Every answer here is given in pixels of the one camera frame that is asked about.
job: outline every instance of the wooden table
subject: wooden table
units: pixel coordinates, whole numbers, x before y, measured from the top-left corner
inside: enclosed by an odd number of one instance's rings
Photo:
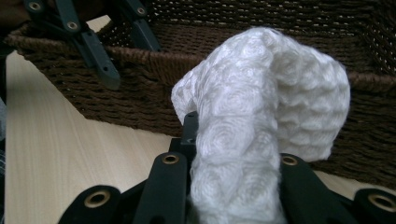
[[[107,19],[93,21],[97,30]],[[171,136],[84,119],[15,52],[7,59],[6,221],[57,223],[84,189],[125,191],[146,179]],[[317,172],[332,190],[353,198],[354,180]]]

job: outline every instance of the screw hole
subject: screw hole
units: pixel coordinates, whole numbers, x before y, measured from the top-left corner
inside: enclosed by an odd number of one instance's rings
[[[163,157],[163,163],[165,164],[175,164],[178,162],[178,156],[167,155]]]
[[[282,162],[283,162],[283,164],[286,164],[286,165],[297,165],[298,164],[297,160],[291,156],[283,156]]]
[[[387,212],[396,213],[396,202],[394,202],[392,199],[380,194],[370,194],[368,198],[370,203],[376,207]]]
[[[75,22],[70,21],[67,23],[67,27],[69,27],[72,30],[76,30],[78,28],[78,25]]]
[[[84,204],[86,207],[96,208],[107,203],[108,200],[110,200],[110,192],[108,192],[108,190],[103,189],[103,190],[98,190],[92,193],[90,196],[88,196],[85,199]]]
[[[41,9],[40,4],[36,3],[36,2],[31,2],[29,3],[29,8],[31,8],[34,11],[38,11]]]
[[[140,15],[144,15],[144,14],[146,13],[146,10],[143,9],[142,7],[139,7],[139,8],[137,9],[137,13],[139,13]]]

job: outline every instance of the wicker basket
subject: wicker basket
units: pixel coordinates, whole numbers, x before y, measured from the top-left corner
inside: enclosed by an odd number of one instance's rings
[[[170,102],[174,84],[228,37],[273,27],[346,66],[350,113],[327,173],[396,189],[396,3],[392,0],[154,0],[149,23],[162,52],[134,49],[128,23],[99,32],[121,75],[111,91],[98,83],[73,46],[30,27],[13,32],[17,47],[87,119],[180,135]]]

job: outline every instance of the white fabric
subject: white fabric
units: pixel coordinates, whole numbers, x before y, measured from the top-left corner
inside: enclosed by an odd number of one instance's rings
[[[191,199],[200,223],[283,223],[279,152],[327,159],[349,84],[331,57],[268,28],[215,49],[173,88],[181,122],[197,110]]]

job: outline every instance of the black clamp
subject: black clamp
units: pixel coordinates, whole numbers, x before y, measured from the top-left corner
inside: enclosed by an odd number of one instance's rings
[[[197,128],[198,115],[192,112],[184,119],[182,138],[173,138],[169,152],[155,159],[147,180],[123,193],[110,186],[86,189],[59,223],[186,223]],[[361,189],[351,201],[328,190],[305,161],[281,156],[280,201],[290,224],[396,223],[395,195]]]
[[[96,33],[86,22],[78,19],[73,0],[55,0],[55,5],[56,10],[50,8],[46,1],[24,0],[24,6],[35,24],[72,42],[87,67],[96,68],[102,83],[111,90],[117,90],[120,87],[120,74]],[[117,19],[116,15],[121,12],[133,25],[131,38],[137,48],[161,50],[157,38],[145,21],[146,9],[138,0],[117,1],[115,9],[109,13],[112,19]]]

